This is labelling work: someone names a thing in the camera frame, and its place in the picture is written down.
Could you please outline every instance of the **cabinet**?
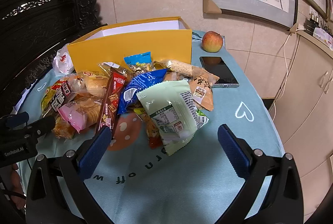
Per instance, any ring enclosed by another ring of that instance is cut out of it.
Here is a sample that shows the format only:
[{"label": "cabinet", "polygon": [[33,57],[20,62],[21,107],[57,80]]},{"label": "cabinet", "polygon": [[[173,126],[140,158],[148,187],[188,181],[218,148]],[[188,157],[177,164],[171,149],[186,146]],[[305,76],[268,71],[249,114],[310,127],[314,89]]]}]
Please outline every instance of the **cabinet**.
[{"label": "cabinet", "polygon": [[307,219],[333,182],[333,51],[299,34],[284,95],[275,103],[274,124],[285,151],[294,156]]},{"label": "cabinet", "polygon": [[284,95],[275,103],[274,124],[282,143],[297,131],[310,114],[324,90],[332,69],[331,57],[309,40],[299,37]]}]

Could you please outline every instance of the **pink snack package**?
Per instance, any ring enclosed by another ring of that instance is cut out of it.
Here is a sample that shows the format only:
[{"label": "pink snack package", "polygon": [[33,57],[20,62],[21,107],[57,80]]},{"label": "pink snack package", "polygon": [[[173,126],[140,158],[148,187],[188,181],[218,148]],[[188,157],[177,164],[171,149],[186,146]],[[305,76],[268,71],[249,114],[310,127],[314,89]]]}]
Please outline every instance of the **pink snack package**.
[{"label": "pink snack package", "polygon": [[100,99],[81,97],[59,108],[61,117],[78,132],[97,122],[101,109]]}]

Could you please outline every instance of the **cardboard box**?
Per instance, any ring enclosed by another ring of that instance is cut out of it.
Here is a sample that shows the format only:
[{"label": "cardboard box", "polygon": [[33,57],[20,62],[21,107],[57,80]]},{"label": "cardboard box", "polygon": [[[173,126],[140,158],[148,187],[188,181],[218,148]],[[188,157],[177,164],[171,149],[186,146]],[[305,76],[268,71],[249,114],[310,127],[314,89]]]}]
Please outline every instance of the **cardboard box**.
[{"label": "cardboard box", "polygon": [[180,17],[137,20],[100,27],[68,45],[76,72],[99,71],[99,63],[126,66],[124,57],[151,52],[152,60],[191,64],[192,30]]}]

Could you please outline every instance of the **metal screw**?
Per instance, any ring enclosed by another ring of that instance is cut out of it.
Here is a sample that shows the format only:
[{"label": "metal screw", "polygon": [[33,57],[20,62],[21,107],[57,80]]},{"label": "metal screw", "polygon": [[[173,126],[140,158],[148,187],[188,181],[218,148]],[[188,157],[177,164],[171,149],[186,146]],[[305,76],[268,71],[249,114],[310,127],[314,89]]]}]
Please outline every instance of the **metal screw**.
[{"label": "metal screw", "polygon": [[291,160],[291,159],[293,158],[293,156],[292,156],[292,154],[290,154],[290,153],[286,153],[286,158],[287,158],[288,160]]},{"label": "metal screw", "polygon": [[66,152],[66,156],[67,156],[67,157],[73,157],[74,154],[75,154],[75,151],[74,151],[74,150],[69,150],[69,151]]},{"label": "metal screw", "polygon": [[254,154],[255,154],[256,156],[262,156],[264,153],[263,153],[262,150],[260,150],[260,149],[255,149],[255,150],[254,150]]},{"label": "metal screw", "polygon": [[37,156],[37,161],[42,161],[44,159],[44,154]]}]

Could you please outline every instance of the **green snack package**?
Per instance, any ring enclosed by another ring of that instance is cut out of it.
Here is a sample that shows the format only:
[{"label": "green snack package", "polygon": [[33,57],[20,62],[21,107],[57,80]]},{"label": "green snack package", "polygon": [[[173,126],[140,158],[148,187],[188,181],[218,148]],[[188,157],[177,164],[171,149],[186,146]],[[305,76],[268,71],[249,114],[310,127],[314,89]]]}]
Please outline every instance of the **green snack package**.
[{"label": "green snack package", "polygon": [[209,120],[195,107],[186,80],[158,83],[138,92],[137,97],[159,129],[168,155],[189,143]]}]

